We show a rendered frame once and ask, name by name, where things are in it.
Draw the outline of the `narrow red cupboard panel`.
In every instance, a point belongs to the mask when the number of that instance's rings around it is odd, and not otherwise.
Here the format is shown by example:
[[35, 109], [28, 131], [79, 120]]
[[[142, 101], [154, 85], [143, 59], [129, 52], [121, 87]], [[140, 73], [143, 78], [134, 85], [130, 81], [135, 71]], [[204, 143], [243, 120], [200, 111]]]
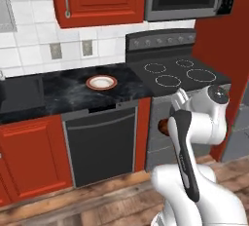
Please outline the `narrow red cupboard panel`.
[[138, 100], [134, 171], [143, 170], [145, 165], [148, 127], [150, 122], [150, 106], [151, 99], [149, 97]]

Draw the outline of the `grey oven door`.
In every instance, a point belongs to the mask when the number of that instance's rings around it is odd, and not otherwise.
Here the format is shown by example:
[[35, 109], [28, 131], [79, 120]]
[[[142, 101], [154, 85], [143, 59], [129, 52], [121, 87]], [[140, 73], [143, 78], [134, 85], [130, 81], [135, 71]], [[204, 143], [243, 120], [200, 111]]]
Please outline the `grey oven door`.
[[145, 164], [146, 171], [151, 171], [157, 165], [176, 163], [171, 138], [158, 130], [159, 121], [169, 117], [170, 107], [171, 95], [152, 98]]

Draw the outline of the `black sink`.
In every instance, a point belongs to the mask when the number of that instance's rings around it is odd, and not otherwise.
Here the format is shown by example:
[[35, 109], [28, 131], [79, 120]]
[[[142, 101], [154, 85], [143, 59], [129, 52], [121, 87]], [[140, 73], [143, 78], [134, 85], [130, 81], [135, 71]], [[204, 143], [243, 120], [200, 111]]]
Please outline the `black sink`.
[[0, 114], [44, 105], [43, 81], [38, 75], [11, 77], [0, 81]]

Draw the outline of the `brown steak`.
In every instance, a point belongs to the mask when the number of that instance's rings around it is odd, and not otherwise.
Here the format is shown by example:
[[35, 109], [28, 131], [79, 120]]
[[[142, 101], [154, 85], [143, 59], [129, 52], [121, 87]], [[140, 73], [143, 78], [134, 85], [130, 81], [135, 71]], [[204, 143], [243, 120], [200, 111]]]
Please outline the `brown steak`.
[[159, 131], [166, 135], [166, 136], [169, 136], [169, 132], [168, 132], [168, 128], [167, 128], [167, 123], [168, 123], [168, 120], [167, 119], [162, 119], [159, 121], [158, 123], [158, 129]]

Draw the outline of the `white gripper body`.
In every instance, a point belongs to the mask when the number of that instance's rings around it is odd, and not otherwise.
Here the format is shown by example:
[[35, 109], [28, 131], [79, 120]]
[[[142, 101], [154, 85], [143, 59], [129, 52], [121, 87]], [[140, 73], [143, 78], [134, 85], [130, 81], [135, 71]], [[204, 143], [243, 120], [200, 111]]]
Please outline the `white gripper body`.
[[172, 95], [171, 97], [171, 105], [173, 106], [174, 110], [186, 109], [186, 102], [189, 100], [187, 93], [182, 89], [179, 88], [178, 91]]

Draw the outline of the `black dishwasher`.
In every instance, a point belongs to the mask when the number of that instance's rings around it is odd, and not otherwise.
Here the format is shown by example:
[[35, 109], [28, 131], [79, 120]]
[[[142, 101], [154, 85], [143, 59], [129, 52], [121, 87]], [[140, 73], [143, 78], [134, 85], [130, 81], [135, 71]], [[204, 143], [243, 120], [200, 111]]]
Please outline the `black dishwasher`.
[[138, 101], [61, 115], [75, 188], [134, 171]]

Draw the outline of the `grey wall socket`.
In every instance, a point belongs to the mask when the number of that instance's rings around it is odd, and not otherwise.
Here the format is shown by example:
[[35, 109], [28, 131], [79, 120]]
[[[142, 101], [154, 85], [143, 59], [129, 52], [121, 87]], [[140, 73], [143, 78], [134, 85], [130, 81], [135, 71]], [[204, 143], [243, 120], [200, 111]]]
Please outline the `grey wall socket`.
[[59, 43], [50, 44], [52, 59], [62, 58], [61, 47]]
[[88, 57], [92, 55], [92, 41], [91, 40], [83, 40], [82, 48], [83, 48], [84, 57]]

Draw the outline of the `grey framed window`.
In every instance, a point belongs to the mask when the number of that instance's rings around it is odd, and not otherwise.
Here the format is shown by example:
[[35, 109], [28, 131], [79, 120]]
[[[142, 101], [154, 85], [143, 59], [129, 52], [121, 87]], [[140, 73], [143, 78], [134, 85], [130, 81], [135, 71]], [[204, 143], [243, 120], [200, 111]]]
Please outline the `grey framed window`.
[[10, 0], [0, 0], [0, 33], [16, 32], [17, 26]]

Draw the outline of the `red base cupboard door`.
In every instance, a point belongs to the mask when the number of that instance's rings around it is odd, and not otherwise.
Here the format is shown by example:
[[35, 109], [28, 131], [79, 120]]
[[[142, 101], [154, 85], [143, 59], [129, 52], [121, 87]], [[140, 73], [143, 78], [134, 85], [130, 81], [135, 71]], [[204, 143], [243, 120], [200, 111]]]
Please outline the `red base cupboard door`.
[[71, 186], [59, 115], [0, 127], [0, 207]]

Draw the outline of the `black stove with hob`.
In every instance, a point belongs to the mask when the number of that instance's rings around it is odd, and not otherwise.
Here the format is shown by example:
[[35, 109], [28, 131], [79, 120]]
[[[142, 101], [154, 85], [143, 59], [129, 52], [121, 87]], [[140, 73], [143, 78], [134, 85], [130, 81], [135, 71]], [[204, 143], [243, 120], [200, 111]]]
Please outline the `black stove with hob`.
[[[145, 41], [151, 40], [151, 46]], [[196, 32], [192, 28], [160, 29], [131, 33], [125, 36], [125, 62], [151, 90], [153, 97], [173, 95], [182, 88], [193, 96], [209, 85], [231, 88], [231, 80], [192, 56]]]

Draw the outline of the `tall red cabinet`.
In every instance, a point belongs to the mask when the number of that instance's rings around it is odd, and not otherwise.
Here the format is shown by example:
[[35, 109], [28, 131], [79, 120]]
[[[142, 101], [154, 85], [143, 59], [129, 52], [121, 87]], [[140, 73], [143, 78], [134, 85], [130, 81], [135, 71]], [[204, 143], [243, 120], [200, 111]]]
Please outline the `tall red cabinet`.
[[213, 159], [220, 161], [249, 79], [249, 0], [234, 0], [227, 16], [198, 19], [195, 29], [193, 55], [231, 79], [229, 129], [226, 139], [210, 152]]

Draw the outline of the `white plate with brown rim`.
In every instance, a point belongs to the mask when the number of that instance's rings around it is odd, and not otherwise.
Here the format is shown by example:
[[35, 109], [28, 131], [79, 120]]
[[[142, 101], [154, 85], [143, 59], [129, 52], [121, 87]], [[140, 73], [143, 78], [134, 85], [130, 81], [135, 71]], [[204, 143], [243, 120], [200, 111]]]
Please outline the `white plate with brown rim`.
[[117, 84], [117, 79], [109, 75], [95, 75], [89, 77], [86, 81], [86, 85], [95, 91], [111, 90], [115, 88]]

